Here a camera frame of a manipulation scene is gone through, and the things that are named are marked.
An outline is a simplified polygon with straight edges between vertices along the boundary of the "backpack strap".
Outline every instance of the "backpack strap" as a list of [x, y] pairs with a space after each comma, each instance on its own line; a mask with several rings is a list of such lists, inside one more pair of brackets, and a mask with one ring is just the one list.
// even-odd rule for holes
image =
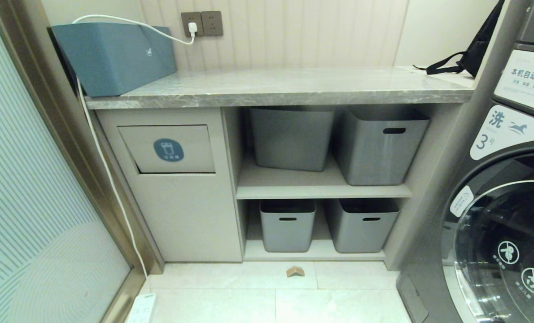
[[429, 66], [427, 68], [417, 67], [417, 66], [414, 66], [414, 65], [413, 65], [413, 67], [418, 68], [419, 70], [427, 71], [428, 75], [440, 74], [440, 73], [460, 73], [460, 72], [464, 71], [464, 68], [462, 68], [460, 66], [451, 66], [451, 67], [443, 67], [443, 68], [441, 68], [441, 66], [445, 65], [446, 63], [448, 63], [448, 61], [450, 61], [450, 59], [455, 57], [456, 55], [464, 55], [464, 54], [466, 54], [466, 52], [454, 53], [451, 56], [443, 59], [442, 61], [438, 61], [437, 63], [434, 63], [433, 65], [431, 65], [431, 66]]

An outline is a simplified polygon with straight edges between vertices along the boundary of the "plug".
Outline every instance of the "plug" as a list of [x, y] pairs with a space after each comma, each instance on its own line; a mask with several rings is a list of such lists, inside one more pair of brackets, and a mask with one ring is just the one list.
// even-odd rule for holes
[[194, 22], [190, 22], [187, 24], [187, 28], [189, 29], [189, 33], [191, 33], [191, 37], [195, 37], [195, 33], [197, 33], [197, 24]]

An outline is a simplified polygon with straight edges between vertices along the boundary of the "black backpack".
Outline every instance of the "black backpack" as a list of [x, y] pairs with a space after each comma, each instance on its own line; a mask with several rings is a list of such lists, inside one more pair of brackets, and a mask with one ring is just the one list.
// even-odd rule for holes
[[[429, 75], [452, 72], [460, 73], [466, 70], [468, 73], [470, 73], [470, 75], [476, 76], [478, 68], [481, 67], [482, 58], [486, 53], [486, 49], [488, 47], [488, 43], [490, 42], [490, 38], [492, 37], [492, 33], [495, 30], [496, 22], [499, 19], [500, 11], [503, 8], [503, 4], [504, 0], [499, 0], [498, 4], [496, 4], [495, 8], [492, 10], [488, 18], [486, 18], [484, 24], [482, 24], [482, 27], [480, 28], [477, 35], [474, 37], [466, 51], [454, 53], [450, 57], [445, 58], [437, 63], [434, 63], [433, 65], [427, 68], [421, 68], [414, 65], [413, 67], [418, 68], [419, 70], [427, 71], [427, 74]], [[451, 58], [455, 57], [456, 55], [462, 55], [460, 61], [456, 62], [456, 65], [458, 66], [441, 68], [441, 66], [445, 65], [448, 61], [450, 61]]]

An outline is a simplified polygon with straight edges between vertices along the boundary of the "small cardboard piece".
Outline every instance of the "small cardboard piece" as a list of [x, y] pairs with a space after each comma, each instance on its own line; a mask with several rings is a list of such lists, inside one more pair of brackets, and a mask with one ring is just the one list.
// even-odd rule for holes
[[292, 266], [287, 270], [287, 278], [291, 276], [305, 276], [305, 271], [300, 266]]

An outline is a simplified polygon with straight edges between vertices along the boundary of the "power strip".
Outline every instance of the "power strip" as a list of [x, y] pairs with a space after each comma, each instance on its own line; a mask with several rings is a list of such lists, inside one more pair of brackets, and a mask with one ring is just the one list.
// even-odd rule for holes
[[151, 323], [156, 308], [156, 294], [144, 294], [133, 301], [126, 323]]

